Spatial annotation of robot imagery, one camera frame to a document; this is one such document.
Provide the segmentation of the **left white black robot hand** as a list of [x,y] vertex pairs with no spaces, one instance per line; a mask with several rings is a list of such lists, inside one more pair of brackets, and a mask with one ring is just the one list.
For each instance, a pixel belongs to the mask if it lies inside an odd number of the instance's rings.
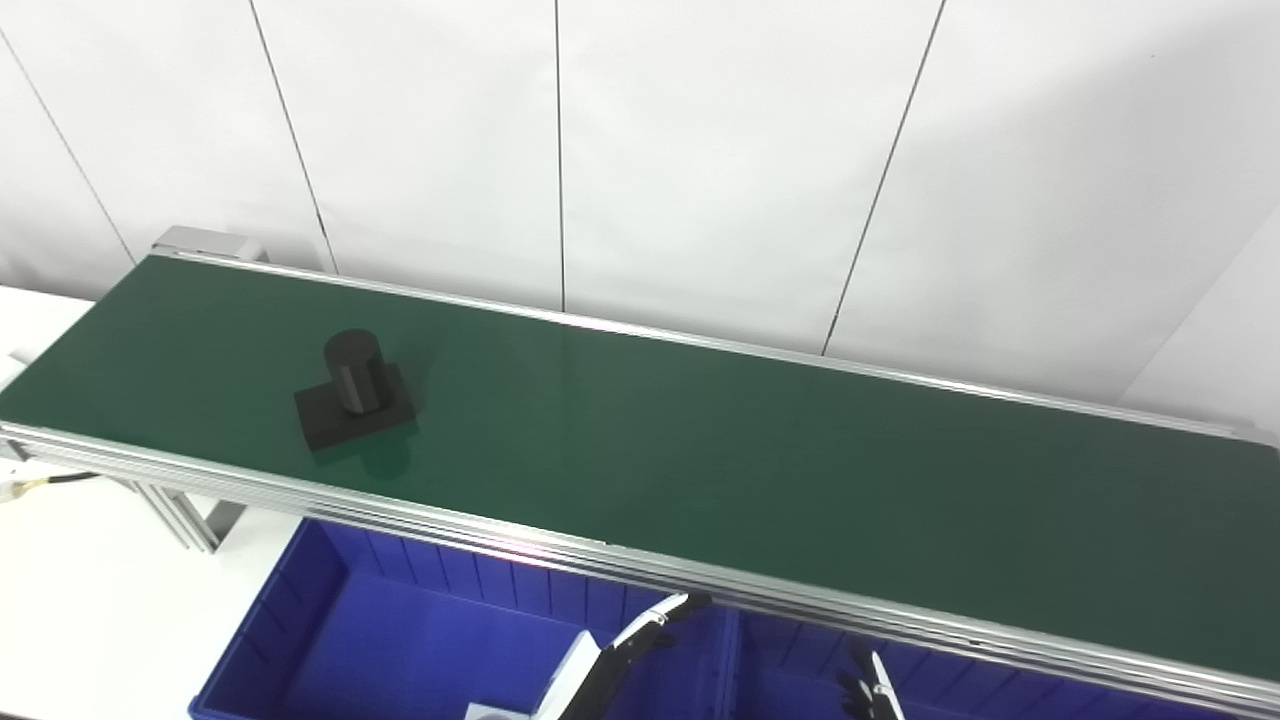
[[603,719],[632,665],[669,639],[668,625],[712,605],[707,592],[668,594],[632,619],[608,644],[580,632],[552,674],[532,719]]

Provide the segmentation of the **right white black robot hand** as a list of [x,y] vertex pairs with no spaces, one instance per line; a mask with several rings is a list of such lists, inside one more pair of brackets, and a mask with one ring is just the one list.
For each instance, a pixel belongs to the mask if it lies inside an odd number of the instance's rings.
[[841,707],[851,719],[904,719],[902,706],[879,653],[856,638],[847,643],[856,671],[838,670]]

